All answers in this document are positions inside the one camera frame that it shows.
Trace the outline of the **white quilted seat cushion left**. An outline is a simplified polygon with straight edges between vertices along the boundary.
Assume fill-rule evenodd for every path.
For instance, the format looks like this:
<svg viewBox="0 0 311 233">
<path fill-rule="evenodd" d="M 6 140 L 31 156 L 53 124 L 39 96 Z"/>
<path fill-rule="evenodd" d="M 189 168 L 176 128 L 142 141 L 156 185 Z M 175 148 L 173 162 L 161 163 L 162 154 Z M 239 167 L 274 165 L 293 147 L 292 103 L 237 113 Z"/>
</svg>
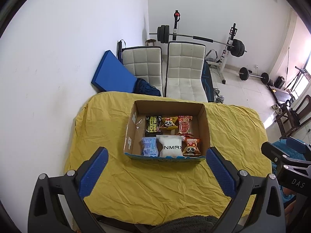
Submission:
<svg viewBox="0 0 311 233">
<path fill-rule="evenodd" d="M 124 67 L 136 78 L 147 81 L 163 96 L 162 49 L 159 46 L 137 46 L 122 50 Z"/>
</svg>

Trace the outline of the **orange panda snack bag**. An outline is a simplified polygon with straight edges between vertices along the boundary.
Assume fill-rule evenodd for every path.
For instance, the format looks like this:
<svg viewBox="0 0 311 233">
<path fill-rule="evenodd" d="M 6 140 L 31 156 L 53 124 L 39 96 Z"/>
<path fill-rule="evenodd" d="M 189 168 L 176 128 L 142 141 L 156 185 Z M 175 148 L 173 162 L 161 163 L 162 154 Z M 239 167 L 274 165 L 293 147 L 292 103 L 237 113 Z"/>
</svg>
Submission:
<svg viewBox="0 0 311 233">
<path fill-rule="evenodd" d="M 182 152 L 184 156 L 201 156 L 201 151 L 199 149 L 200 138 L 185 137 L 184 142 L 186 143 L 186 147 Z"/>
</svg>

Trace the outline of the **black shoe wipes pack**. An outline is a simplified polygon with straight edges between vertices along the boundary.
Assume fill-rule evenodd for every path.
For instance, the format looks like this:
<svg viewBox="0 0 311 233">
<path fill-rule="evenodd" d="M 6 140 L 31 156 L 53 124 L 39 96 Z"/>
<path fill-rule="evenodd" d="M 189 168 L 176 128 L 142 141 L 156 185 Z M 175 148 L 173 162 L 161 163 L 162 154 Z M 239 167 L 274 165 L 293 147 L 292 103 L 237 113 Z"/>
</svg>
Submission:
<svg viewBox="0 0 311 233">
<path fill-rule="evenodd" d="M 156 135 L 162 135 L 160 129 L 161 116 L 146 116 L 145 118 L 145 137 L 155 137 Z"/>
</svg>

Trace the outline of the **barbell on rack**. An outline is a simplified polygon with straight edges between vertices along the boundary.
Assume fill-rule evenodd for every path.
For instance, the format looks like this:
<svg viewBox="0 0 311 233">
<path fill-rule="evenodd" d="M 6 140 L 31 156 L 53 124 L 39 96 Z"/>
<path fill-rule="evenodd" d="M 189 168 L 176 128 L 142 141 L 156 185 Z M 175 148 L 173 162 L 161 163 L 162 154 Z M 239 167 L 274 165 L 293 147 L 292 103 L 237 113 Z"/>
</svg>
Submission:
<svg viewBox="0 0 311 233">
<path fill-rule="evenodd" d="M 162 44 L 167 44 L 169 43 L 169 37 L 187 37 L 187 38 L 191 38 L 191 39 L 195 39 L 195 40 L 199 40 L 199 41 L 204 41 L 204 42 L 208 42 L 208 43 L 217 43 L 217 44 L 221 44 L 224 45 L 227 48 L 227 50 L 230 52 L 230 54 L 234 57 L 241 57 L 244 55 L 244 53 L 246 53 L 247 51 L 245 50 L 245 45 L 241 40 L 238 40 L 235 37 L 237 33 L 237 28 L 236 28 L 236 24 L 234 23 L 233 26 L 230 29 L 229 32 L 229 40 L 228 43 L 222 43 L 219 41 L 215 41 L 213 39 L 210 38 L 206 38 L 206 37 L 201 37 L 201 36 L 194 36 L 194 35 L 186 35 L 186 34 L 178 34 L 178 33 L 170 33 L 170 28 L 169 25 L 161 25 L 157 28 L 157 32 L 156 33 L 150 33 L 150 35 L 156 35 L 157 37 L 157 41 L 159 41 Z"/>
</svg>

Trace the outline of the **yellow snack bag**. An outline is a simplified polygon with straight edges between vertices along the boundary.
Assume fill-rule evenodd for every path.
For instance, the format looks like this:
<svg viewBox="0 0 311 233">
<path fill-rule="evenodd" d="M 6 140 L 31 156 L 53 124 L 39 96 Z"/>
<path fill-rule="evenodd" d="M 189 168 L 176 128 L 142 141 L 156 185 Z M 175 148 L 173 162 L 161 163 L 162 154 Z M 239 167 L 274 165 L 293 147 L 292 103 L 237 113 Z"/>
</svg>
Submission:
<svg viewBox="0 0 311 233">
<path fill-rule="evenodd" d="M 177 120 L 178 120 L 177 116 L 174 116 L 174 117 L 162 117 L 160 129 L 164 129 L 164 130 L 174 130 L 174 129 L 177 129 L 178 128 L 178 126 L 176 125 Z"/>
</svg>

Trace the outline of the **teal blue cloth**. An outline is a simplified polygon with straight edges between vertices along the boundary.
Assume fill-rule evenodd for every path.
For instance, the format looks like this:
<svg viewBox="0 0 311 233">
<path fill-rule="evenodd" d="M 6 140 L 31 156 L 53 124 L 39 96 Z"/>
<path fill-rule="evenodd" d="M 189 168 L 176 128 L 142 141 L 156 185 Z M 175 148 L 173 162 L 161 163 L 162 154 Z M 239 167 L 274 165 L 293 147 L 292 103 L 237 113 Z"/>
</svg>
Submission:
<svg viewBox="0 0 311 233">
<path fill-rule="evenodd" d="M 289 137 L 281 139 L 279 142 L 274 142 L 272 145 L 275 147 L 273 153 L 277 156 L 277 165 L 302 168 L 310 166 L 310 144 Z"/>
</svg>

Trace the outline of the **blue tissue pack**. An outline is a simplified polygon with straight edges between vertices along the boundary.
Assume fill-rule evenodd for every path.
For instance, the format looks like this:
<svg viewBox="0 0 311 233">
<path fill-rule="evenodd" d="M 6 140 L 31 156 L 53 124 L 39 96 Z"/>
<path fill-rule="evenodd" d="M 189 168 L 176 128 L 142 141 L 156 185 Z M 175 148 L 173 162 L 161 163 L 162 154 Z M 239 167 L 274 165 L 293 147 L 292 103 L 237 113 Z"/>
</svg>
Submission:
<svg viewBox="0 0 311 233">
<path fill-rule="evenodd" d="M 142 155 L 147 157 L 158 157 L 158 148 L 156 144 L 156 137 L 142 138 Z"/>
</svg>

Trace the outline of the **blue foam mat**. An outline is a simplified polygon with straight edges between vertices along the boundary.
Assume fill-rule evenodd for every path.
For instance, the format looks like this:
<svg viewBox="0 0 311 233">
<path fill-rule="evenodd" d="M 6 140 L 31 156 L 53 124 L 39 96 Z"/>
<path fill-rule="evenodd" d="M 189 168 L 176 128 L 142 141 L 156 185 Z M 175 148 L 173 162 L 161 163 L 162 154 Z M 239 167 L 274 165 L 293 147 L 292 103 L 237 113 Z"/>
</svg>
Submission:
<svg viewBox="0 0 311 233">
<path fill-rule="evenodd" d="M 137 78 L 107 50 L 95 71 L 91 84 L 99 91 L 133 93 Z"/>
</svg>

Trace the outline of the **red floral snack bag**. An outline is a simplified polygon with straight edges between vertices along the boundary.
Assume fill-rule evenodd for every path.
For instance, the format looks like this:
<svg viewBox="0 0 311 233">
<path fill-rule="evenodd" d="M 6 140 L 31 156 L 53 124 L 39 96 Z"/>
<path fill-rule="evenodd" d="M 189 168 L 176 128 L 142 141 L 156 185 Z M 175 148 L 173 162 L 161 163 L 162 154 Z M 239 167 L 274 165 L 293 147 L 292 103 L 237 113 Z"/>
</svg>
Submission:
<svg viewBox="0 0 311 233">
<path fill-rule="evenodd" d="M 192 116 L 178 116 L 178 135 L 191 136 L 190 123 Z"/>
</svg>

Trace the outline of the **white weight rack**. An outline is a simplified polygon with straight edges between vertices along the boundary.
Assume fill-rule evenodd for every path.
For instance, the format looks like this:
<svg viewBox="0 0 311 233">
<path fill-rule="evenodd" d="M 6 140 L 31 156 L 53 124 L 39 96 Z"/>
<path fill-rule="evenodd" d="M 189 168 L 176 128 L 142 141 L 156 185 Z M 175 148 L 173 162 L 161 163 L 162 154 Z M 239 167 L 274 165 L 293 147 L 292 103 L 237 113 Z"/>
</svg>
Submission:
<svg viewBox="0 0 311 233">
<path fill-rule="evenodd" d="M 229 31 L 229 37 L 227 40 L 227 44 L 233 43 L 233 39 L 234 39 L 236 33 L 237 33 L 236 23 L 233 23 L 233 26 L 231 27 L 231 29 Z M 224 50 L 222 51 L 221 57 L 220 58 L 216 57 L 216 59 L 214 61 L 212 61 L 211 58 L 208 58 L 208 55 L 211 53 L 211 51 L 212 50 L 210 50 L 210 52 L 207 53 L 207 55 L 205 57 L 205 61 L 207 62 L 207 64 L 209 66 L 216 69 L 216 71 L 218 72 L 218 75 L 221 79 L 221 82 L 223 84 L 226 84 L 226 80 L 225 80 L 225 77 L 223 75 L 223 71 L 224 71 L 224 68 L 226 66 L 226 62 L 227 62 L 227 59 L 229 57 L 229 54 L 230 54 L 229 46 L 226 46 L 224 48 Z"/>
</svg>

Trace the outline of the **white NMAX pillow pack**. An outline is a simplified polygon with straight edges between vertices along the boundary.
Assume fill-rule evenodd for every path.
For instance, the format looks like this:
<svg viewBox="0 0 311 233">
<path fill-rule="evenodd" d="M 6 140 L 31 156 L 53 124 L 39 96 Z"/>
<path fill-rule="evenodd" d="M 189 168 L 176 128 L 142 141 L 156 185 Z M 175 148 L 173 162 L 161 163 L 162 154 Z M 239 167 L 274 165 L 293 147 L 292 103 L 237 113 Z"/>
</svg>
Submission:
<svg viewBox="0 0 311 233">
<path fill-rule="evenodd" d="M 178 135 L 157 135 L 157 140 L 162 144 L 160 157 L 177 158 L 183 156 L 182 153 L 182 137 Z"/>
</svg>

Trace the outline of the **white quilted seat cushion right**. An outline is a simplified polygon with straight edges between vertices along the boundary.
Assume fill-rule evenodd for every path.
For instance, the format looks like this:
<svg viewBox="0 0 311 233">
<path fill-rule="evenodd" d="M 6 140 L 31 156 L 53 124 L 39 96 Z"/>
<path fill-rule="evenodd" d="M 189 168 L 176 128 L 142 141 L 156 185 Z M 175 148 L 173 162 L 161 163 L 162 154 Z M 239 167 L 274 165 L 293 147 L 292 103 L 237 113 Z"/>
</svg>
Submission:
<svg viewBox="0 0 311 233">
<path fill-rule="evenodd" d="M 183 41 L 168 43 L 164 95 L 168 98 L 207 102 L 201 82 L 206 46 Z"/>
</svg>

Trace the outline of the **white quilted seat cushion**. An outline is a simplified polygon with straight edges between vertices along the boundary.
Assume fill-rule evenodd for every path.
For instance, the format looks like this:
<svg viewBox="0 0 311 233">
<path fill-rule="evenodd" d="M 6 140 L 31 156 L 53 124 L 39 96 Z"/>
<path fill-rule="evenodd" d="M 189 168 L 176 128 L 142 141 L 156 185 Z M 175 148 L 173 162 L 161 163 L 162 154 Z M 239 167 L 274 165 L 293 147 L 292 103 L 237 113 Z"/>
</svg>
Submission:
<svg viewBox="0 0 311 233">
<path fill-rule="evenodd" d="M 207 102 L 201 82 L 206 46 L 183 41 L 168 43 L 164 95 L 168 98 Z"/>
<path fill-rule="evenodd" d="M 136 78 L 147 81 L 163 96 L 162 49 L 159 46 L 137 46 L 122 50 L 124 67 Z"/>
</svg>

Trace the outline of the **cardboard box blue print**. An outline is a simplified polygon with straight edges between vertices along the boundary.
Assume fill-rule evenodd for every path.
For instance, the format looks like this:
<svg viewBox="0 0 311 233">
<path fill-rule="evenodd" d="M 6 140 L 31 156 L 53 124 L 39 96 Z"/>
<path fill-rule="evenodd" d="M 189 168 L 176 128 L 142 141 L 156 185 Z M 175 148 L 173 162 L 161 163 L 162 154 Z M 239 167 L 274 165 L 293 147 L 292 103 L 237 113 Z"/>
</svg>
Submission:
<svg viewBox="0 0 311 233">
<path fill-rule="evenodd" d="M 145 118 L 146 116 L 161 116 L 161 117 L 174 117 L 174 116 L 192 116 L 190 123 L 191 136 L 178 135 L 178 121 L 177 129 L 164 130 L 161 129 L 162 135 L 178 135 L 182 137 L 182 152 L 186 147 L 184 142 L 185 137 L 200 138 L 200 151 L 201 156 L 179 156 L 160 157 L 162 144 L 156 139 L 158 148 L 158 157 L 147 157 L 142 155 L 142 138 L 145 137 Z M 207 119 L 207 112 L 204 104 L 202 103 L 188 103 L 188 102 L 174 102 L 172 100 L 136 100 L 133 103 L 131 114 L 129 116 L 123 152 L 131 159 L 137 160 L 152 160 L 162 162 L 195 162 L 202 161 L 206 155 L 206 150 L 210 147 L 210 133 Z"/>
</svg>

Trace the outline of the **dark wooden chair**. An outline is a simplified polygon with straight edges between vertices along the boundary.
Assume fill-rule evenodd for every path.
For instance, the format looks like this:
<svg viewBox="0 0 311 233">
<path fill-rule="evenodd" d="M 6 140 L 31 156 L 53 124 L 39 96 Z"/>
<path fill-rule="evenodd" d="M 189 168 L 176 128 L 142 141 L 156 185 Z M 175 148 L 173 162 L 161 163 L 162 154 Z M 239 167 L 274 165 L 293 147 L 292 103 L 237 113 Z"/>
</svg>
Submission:
<svg viewBox="0 0 311 233">
<path fill-rule="evenodd" d="M 301 122 L 302 119 L 310 114 L 310 95 L 306 95 L 296 109 L 293 109 L 291 105 L 292 103 L 289 99 L 279 104 L 281 113 L 277 114 L 275 119 L 281 133 L 279 139 L 290 137 L 294 132 L 310 121 L 309 117 L 304 122 Z"/>
</svg>

